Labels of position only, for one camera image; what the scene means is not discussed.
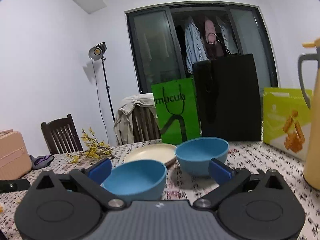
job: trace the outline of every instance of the metal bolt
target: metal bolt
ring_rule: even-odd
[[[108,205],[113,208],[121,208],[124,206],[124,202],[121,199],[111,199]]]
[[[195,201],[194,205],[199,208],[208,208],[211,206],[211,201],[201,198]]]

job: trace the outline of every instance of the floral tablecloth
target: floral tablecloth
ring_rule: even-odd
[[[146,144],[154,144],[159,141],[148,141],[114,147],[113,154],[118,159],[113,159],[113,166],[122,163],[125,156],[132,150]],[[70,159],[65,155],[55,155],[55,160],[50,168],[56,173],[68,173],[74,168],[88,168],[95,162],[92,160],[80,160],[77,164],[70,164]],[[227,165],[244,167],[252,173],[257,169],[266,171],[277,169],[285,178],[288,185],[300,201],[306,213],[306,222],[300,233],[299,240],[320,240],[320,192],[307,185],[302,177],[303,163],[287,156],[281,151],[264,143],[230,143]],[[24,178],[32,183],[41,170],[31,171]],[[163,199],[189,199],[191,203],[197,198],[210,192],[218,185],[212,179],[194,178],[180,170],[176,162],[168,169],[167,183],[163,193]],[[0,194],[0,202],[4,204],[5,211],[0,214],[0,229],[8,239],[21,239],[14,224],[14,212],[26,191]]]

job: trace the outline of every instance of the beige plate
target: beige plate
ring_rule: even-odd
[[[166,143],[146,145],[130,152],[126,158],[124,158],[124,163],[137,160],[155,160],[169,167],[176,160],[174,154],[175,149],[176,146]]]

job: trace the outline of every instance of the dark brown chair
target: dark brown chair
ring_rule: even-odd
[[[71,114],[48,124],[43,122],[41,130],[51,155],[83,151]]]
[[[156,119],[148,107],[135,106],[132,111],[133,141],[160,139],[160,130]]]

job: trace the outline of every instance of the bowl rim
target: bowl rim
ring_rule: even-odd
[[[166,167],[163,163],[158,162],[158,161],[155,161],[155,160],[136,160],[136,161],[133,161],[133,162],[123,163],[123,164],[121,164],[121,165],[119,165],[119,166],[116,166],[113,170],[116,170],[117,168],[120,168],[120,167],[123,166],[123,165],[129,165],[130,163],[136,163],[136,162],[156,162],[156,163],[159,163],[159,164],[161,164],[161,165],[164,167],[164,174],[161,176],[161,178],[160,178],[159,180],[157,180],[157,182],[155,182],[154,184],[152,184],[152,186],[151,186],[150,188],[148,188],[148,189],[146,189],[146,190],[137,191],[137,192],[135,192],[135,193],[130,193],[130,194],[115,194],[115,193],[112,193],[111,191],[109,191],[108,189],[106,189],[106,188],[104,187],[104,181],[105,181],[106,179],[108,179],[109,176],[101,183],[102,187],[103,187],[105,190],[109,191],[110,193],[112,193],[112,194],[114,194],[114,195],[119,195],[119,196],[132,196],[132,195],[141,194],[141,193],[144,193],[144,192],[147,192],[147,191],[153,189],[155,186],[159,185],[160,182],[167,176],[167,167]]]
[[[189,160],[189,159],[183,158],[183,157],[181,157],[181,156],[179,156],[179,155],[177,154],[177,150],[179,149],[180,146],[182,146],[182,145],[184,145],[184,144],[187,144],[187,143],[189,143],[189,142],[192,142],[192,141],[198,141],[198,140],[203,140],[203,139],[216,139],[216,140],[219,140],[219,141],[223,141],[223,142],[225,142],[225,143],[227,144],[227,149],[226,149],[225,151],[223,151],[221,154],[215,156],[216,159],[217,159],[217,158],[220,158],[220,157],[222,157],[223,155],[225,155],[226,153],[228,153],[228,151],[229,151],[229,143],[228,143],[226,140],[224,140],[224,139],[222,139],[222,138],[218,138],[218,137],[199,137],[199,138],[191,139],[191,140],[188,140],[188,141],[185,141],[185,142],[179,144],[179,145],[177,146],[177,148],[174,150],[174,154],[176,155],[177,159],[179,158],[179,159],[181,159],[181,160],[183,160],[183,161],[196,162],[196,163],[209,161],[210,159],[209,159],[209,160],[208,160],[208,159]]]

